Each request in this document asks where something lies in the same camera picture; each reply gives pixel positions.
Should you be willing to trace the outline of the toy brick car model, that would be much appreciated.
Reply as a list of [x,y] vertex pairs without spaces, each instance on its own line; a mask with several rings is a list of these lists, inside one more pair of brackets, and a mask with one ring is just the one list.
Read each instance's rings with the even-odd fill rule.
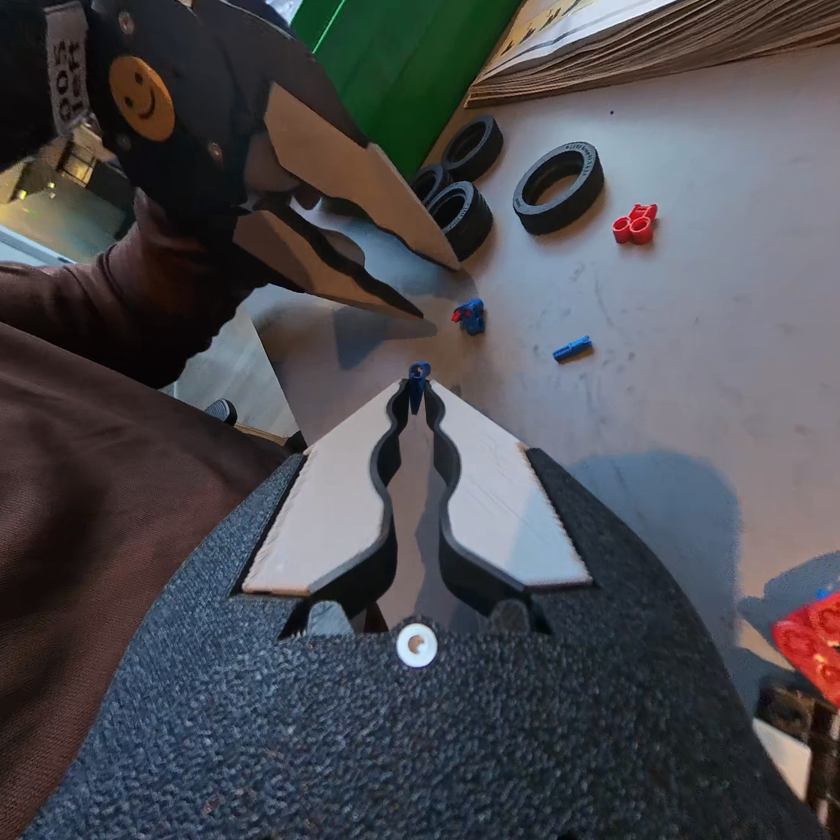
[[839,594],[819,594],[771,627],[776,647],[807,686],[766,684],[752,725],[793,793],[838,838]]

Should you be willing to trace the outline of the open instruction booklet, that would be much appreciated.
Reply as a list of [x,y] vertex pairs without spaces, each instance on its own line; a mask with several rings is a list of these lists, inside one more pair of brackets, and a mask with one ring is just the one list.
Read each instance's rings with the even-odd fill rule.
[[838,42],[838,1],[526,2],[465,107],[533,100]]

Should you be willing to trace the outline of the grey desk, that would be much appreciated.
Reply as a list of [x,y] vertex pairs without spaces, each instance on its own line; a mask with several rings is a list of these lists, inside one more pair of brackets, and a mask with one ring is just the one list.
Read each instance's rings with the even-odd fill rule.
[[[246,302],[308,443],[426,361],[635,531],[692,601],[751,718],[788,681],[770,625],[838,583],[838,46],[466,110],[504,138],[478,181],[494,222],[458,274],[368,223],[362,246],[423,310],[406,321],[268,287]],[[604,186],[568,227],[512,208],[529,167],[594,145]],[[658,205],[653,241],[613,223]],[[451,321],[473,298],[486,329]],[[553,352],[588,335],[593,349]]]

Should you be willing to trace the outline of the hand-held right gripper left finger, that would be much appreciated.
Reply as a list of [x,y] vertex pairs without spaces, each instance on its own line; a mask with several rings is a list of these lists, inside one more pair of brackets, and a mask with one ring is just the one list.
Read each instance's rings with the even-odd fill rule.
[[386,593],[397,558],[388,486],[402,466],[403,429],[397,380],[306,450],[243,593],[337,602],[347,614]]

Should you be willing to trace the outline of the person's left hand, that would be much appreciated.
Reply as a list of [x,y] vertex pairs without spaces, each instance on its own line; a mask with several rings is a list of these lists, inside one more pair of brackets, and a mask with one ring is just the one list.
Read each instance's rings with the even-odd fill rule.
[[214,282],[245,294],[263,287],[302,293],[302,286],[233,242],[231,217],[179,217],[137,190],[133,244],[168,280]]

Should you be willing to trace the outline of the green plastic bin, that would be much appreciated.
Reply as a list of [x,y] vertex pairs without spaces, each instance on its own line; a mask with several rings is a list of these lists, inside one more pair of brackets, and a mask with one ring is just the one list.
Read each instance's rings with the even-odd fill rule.
[[520,1],[304,1],[290,21],[368,138],[409,180]]

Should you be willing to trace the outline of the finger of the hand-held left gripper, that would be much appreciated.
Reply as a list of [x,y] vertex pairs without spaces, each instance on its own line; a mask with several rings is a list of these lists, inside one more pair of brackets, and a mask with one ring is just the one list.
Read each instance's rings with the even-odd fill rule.
[[368,271],[362,247],[291,207],[288,196],[262,196],[241,216],[234,243],[282,275],[301,293],[399,319],[423,312]]
[[354,142],[275,82],[265,124],[283,169],[324,196],[356,205],[414,254],[460,269],[442,228],[378,145]]

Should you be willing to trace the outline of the red toy connector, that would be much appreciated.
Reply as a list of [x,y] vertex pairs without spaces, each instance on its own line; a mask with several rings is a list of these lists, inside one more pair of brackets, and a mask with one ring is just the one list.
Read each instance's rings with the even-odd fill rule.
[[657,215],[657,204],[635,204],[629,214],[613,223],[612,233],[615,241],[620,245],[646,245],[652,242]]

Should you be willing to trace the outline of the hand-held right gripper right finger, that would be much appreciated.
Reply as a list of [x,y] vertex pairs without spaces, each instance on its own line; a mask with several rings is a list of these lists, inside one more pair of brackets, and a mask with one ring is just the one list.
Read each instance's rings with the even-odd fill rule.
[[438,557],[447,588],[489,616],[500,602],[591,587],[530,447],[434,380],[424,402],[445,483]]

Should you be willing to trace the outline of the black toy tire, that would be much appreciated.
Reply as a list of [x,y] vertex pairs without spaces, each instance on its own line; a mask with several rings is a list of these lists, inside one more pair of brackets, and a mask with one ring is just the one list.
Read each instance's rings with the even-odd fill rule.
[[448,170],[442,164],[436,163],[416,173],[410,186],[421,203],[429,208],[435,198],[453,182]]
[[454,182],[475,182],[496,162],[502,147],[503,135],[496,119],[482,115],[458,130],[440,163]]
[[[574,182],[550,203],[538,199],[564,177]],[[531,235],[552,234],[579,219],[593,205],[604,186],[604,174],[597,149],[591,143],[565,143],[535,161],[520,179],[512,197],[512,208]]]
[[428,211],[459,261],[466,260],[482,246],[493,224],[487,201],[471,182],[448,185],[436,195]]

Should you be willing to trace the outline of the person's left forearm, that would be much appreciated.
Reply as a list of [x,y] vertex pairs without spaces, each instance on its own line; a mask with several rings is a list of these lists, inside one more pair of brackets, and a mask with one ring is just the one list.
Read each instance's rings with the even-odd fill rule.
[[2,324],[160,389],[267,283],[201,249],[124,241],[91,265],[2,264]]

